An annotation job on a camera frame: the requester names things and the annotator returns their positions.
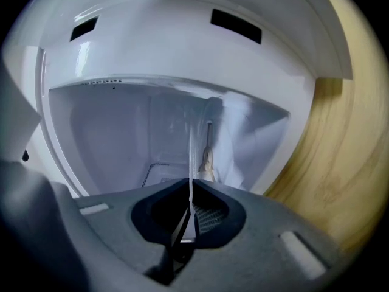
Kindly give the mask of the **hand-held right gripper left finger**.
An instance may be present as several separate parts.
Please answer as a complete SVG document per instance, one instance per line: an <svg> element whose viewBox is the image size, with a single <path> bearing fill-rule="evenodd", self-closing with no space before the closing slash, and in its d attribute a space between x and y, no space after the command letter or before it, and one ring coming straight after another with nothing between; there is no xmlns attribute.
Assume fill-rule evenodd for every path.
<svg viewBox="0 0 389 292"><path fill-rule="evenodd" d="M72 198L60 187L60 216L86 291L176 291L171 232L188 203L188 180Z"/></svg>

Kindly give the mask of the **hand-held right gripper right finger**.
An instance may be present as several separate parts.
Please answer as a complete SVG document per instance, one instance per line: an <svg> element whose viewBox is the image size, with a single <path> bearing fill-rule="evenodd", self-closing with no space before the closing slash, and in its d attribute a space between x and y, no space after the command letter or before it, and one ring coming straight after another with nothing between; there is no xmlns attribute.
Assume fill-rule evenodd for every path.
<svg viewBox="0 0 389 292"><path fill-rule="evenodd" d="M198 237L176 291L318 291L332 279L339 247L281 203L209 181L193 190L196 204L228 212Z"/></svg>

